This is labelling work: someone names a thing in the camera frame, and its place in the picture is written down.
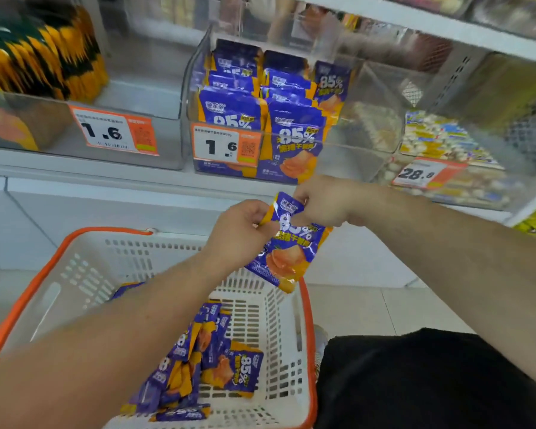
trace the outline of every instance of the barcode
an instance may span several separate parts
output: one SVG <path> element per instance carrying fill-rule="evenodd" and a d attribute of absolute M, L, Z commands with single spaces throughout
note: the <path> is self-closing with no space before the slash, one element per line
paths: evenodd
<path fill-rule="evenodd" d="M 248 158 L 256 157 L 256 143 L 251 141 L 243 141 L 241 156 Z"/>
<path fill-rule="evenodd" d="M 129 146 L 126 145 L 126 144 L 117 144 L 117 143 L 101 143 L 101 142 L 98 142 L 98 144 L 100 146 L 105 146 L 105 147 L 114 147 L 115 149 L 127 149 L 129 150 Z"/>

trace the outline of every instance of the qr code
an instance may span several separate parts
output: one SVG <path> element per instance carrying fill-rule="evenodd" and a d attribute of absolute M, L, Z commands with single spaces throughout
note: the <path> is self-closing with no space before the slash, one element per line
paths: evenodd
<path fill-rule="evenodd" d="M 256 148 L 256 143 L 251 141 L 243 141 L 241 154 L 243 157 L 254 158 L 256 156 Z"/>

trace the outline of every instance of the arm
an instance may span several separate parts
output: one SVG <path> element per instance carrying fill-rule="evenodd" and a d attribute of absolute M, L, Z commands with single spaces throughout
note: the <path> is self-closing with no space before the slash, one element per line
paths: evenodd
<path fill-rule="evenodd" d="M 536 381 L 536 238 L 388 187 L 327 176 L 294 225 L 365 225 L 483 339 Z"/>
<path fill-rule="evenodd" d="M 119 413 L 214 288 L 278 232 L 249 200 L 221 214 L 206 246 L 140 288 L 0 357 L 0 427 L 94 429 Z"/>

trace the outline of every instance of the forearm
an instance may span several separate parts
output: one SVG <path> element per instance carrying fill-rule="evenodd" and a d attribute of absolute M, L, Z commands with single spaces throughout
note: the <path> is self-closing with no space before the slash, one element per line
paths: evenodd
<path fill-rule="evenodd" d="M 1 357 L 0 427 L 104 425 L 230 273 L 212 262 L 198 253 L 94 313 Z"/>
<path fill-rule="evenodd" d="M 473 330 L 536 380 L 536 238 L 376 185 L 355 211 Z"/>

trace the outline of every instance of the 28.8 price label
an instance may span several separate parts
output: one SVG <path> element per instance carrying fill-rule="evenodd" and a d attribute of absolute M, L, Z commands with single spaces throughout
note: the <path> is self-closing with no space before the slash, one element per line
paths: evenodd
<path fill-rule="evenodd" d="M 258 165 L 260 133 L 193 123 L 192 134 L 193 157 L 195 159 L 249 167 Z"/>
<path fill-rule="evenodd" d="M 151 119 L 70 105 L 88 146 L 158 155 Z"/>
<path fill-rule="evenodd" d="M 393 179 L 392 184 L 422 189 L 436 189 L 442 187 L 465 167 L 466 165 L 464 164 L 417 158 L 400 171 L 399 175 Z"/>

